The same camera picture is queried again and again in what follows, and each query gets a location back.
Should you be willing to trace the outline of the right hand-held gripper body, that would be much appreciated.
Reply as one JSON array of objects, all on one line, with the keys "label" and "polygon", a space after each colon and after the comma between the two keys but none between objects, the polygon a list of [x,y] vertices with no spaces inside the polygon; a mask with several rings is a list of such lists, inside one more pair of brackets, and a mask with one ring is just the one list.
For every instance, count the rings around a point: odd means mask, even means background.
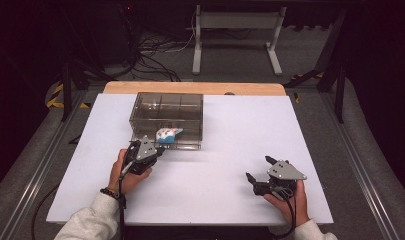
[{"label": "right hand-held gripper body", "polygon": [[263,196],[272,194],[281,201],[289,200],[296,192],[296,181],[306,180],[307,176],[297,170],[287,160],[277,160],[275,165],[267,170],[269,180],[259,182],[256,180],[253,192],[255,195]]}]

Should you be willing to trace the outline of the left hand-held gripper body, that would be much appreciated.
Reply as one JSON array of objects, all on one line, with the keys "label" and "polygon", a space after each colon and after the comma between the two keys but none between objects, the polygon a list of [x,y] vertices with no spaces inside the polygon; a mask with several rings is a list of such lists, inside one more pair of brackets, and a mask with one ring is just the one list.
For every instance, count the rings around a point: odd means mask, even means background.
[{"label": "left hand-held gripper body", "polygon": [[157,162],[159,157],[156,154],[155,145],[147,136],[144,136],[140,141],[139,148],[127,149],[122,167],[123,175],[126,173],[141,175]]}]

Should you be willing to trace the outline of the white and blue plush toy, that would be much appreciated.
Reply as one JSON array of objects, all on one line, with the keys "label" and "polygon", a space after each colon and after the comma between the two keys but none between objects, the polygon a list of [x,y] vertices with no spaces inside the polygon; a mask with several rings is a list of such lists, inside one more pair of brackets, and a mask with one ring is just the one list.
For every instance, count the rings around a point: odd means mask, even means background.
[{"label": "white and blue plush toy", "polygon": [[156,142],[159,144],[173,144],[182,128],[161,128],[156,132]]}]

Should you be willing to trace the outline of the transparent grey drawer box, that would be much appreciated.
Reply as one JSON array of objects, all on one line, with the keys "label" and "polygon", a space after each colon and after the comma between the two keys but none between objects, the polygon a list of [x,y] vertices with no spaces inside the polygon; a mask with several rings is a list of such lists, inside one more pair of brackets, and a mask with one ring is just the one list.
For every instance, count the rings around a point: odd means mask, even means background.
[{"label": "transparent grey drawer box", "polygon": [[[129,119],[132,139],[147,136],[156,147],[199,150],[203,140],[203,94],[151,93],[137,94]],[[173,144],[156,142],[161,128],[182,128]]]}]

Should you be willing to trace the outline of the person's left hand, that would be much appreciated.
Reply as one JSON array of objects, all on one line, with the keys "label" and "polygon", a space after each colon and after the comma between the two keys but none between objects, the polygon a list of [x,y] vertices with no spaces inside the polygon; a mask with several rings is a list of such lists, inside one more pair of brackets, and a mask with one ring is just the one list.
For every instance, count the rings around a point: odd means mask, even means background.
[{"label": "person's left hand", "polygon": [[133,189],[135,189],[137,187],[137,185],[140,182],[142,182],[143,180],[148,178],[149,175],[152,173],[151,168],[147,169],[141,175],[127,173],[124,176],[122,183],[119,183],[120,173],[122,171],[122,165],[123,165],[123,160],[124,160],[125,154],[126,154],[126,149],[121,149],[119,151],[118,158],[117,158],[116,162],[113,164],[112,169],[111,169],[110,180],[107,185],[107,188],[113,193],[118,193],[119,191],[122,191],[123,194],[127,194],[127,193],[131,192]]}]

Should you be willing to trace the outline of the person's right hand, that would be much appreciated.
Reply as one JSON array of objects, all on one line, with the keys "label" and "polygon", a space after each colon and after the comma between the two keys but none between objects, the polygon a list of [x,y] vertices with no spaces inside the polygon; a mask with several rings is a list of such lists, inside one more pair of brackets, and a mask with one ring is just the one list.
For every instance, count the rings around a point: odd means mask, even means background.
[{"label": "person's right hand", "polygon": [[307,198],[305,193],[304,182],[302,180],[296,181],[296,192],[294,196],[289,200],[294,214],[295,219],[292,219],[293,214],[290,211],[288,204],[285,201],[277,199],[271,194],[265,194],[264,199],[271,205],[276,207],[288,223],[294,223],[296,227],[308,222],[310,217],[307,211]]}]

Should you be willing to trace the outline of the white table board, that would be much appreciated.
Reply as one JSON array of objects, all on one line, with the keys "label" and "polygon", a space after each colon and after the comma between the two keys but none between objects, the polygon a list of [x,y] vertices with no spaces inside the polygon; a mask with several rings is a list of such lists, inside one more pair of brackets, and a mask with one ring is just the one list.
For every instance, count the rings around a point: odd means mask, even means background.
[{"label": "white table board", "polygon": [[[47,219],[64,223],[91,205],[107,185],[113,162],[132,136],[133,94],[97,97]],[[204,98],[203,140],[196,151],[167,150],[150,177],[127,196],[128,225],[283,224],[280,212],[254,194],[246,176],[265,181],[267,157],[287,160],[306,175],[308,212],[333,221],[325,194],[287,96]]]}]

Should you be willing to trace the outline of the black metal stand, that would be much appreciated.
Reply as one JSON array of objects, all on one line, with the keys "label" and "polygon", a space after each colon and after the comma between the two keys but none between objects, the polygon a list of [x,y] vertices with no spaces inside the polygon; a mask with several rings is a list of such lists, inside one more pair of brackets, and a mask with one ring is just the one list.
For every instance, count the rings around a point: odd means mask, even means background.
[{"label": "black metal stand", "polygon": [[[323,77],[317,84],[317,90],[319,92],[329,92],[332,86],[337,84],[334,111],[340,123],[343,122],[342,110],[345,88],[345,70],[342,57],[336,52],[336,45],[339,39],[341,27],[344,23],[346,12],[346,9],[342,9],[339,12],[339,15],[333,24],[332,30],[326,40],[323,50],[320,53],[314,69],[309,71],[310,73],[324,72]],[[293,88],[307,80],[309,80],[307,77],[302,77],[285,83],[284,87]]]},{"label": "black metal stand", "polygon": [[65,31],[61,34],[62,50],[62,84],[64,90],[65,121],[72,113],[72,85],[79,90],[87,90],[90,72],[102,80],[102,65],[97,53],[96,44],[91,34],[85,11],[80,4],[62,3],[60,5],[61,21]]}]

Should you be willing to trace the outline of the yellow black hazard tape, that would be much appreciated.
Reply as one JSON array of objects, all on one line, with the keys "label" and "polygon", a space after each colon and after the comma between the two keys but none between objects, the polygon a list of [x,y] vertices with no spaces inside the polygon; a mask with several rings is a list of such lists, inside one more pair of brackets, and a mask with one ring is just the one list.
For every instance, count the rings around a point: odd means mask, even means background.
[{"label": "yellow black hazard tape", "polygon": [[[50,96],[49,100],[46,103],[46,106],[48,108],[54,107],[54,108],[64,108],[64,103],[62,102],[57,102],[57,98],[60,95],[61,91],[63,90],[63,84],[61,82],[58,83],[58,85],[55,87],[52,95]],[[80,108],[83,109],[89,109],[91,107],[91,103],[86,103],[83,102],[80,104]]]},{"label": "yellow black hazard tape", "polygon": [[294,80],[297,80],[297,79],[302,78],[302,77],[307,77],[308,79],[311,79],[311,78],[321,79],[323,77],[323,75],[324,75],[324,72],[318,72],[318,73],[317,72],[314,72],[314,73],[308,72],[308,73],[305,73],[305,74],[295,74],[290,78],[290,80],[294,81]]}]

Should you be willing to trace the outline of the aluminium rail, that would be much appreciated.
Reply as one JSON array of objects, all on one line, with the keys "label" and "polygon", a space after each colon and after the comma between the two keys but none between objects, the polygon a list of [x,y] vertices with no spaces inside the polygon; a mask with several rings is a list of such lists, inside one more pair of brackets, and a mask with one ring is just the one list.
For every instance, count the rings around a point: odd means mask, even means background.
[{"label": "aluminium rail", "polygon": [[14,240],[37,198],[70,122],[87,92],[72,97],[72,110],[50,110],[0,184],[0,240]]},{"label": "aluminium rail", "polygon": [[344,149],[349,158],[354,175],[360,185],[367,204],[376,220],[376,223],[385,240],[401,240],[397,233],[392,220],[390,219],[381,198],[373,185],[373,182],[368,175],[360,155],[358,154],[346,127],[341,123],[334,111],[334,100],[326,93],[321,93],[320,98],[326,108],[326,111],[331,118],[334,128],[338,136],[343,142]]}]

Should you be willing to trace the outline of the white metal desk frame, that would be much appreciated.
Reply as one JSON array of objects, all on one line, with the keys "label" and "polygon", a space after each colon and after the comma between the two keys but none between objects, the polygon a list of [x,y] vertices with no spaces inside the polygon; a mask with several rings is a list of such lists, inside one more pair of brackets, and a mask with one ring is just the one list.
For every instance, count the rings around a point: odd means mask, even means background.
[{"label": "white metal desk frame", "polygon": [[192,73],[198,75],[202,59],[202,29],[271,29],[273,31],[270,42],[265,43],[271,66],[276,76],[283,74],[275,48],[286,15],[286,7],[273,12],[209,12],[200,5],[195,9],[194,37],[195,47]]}]

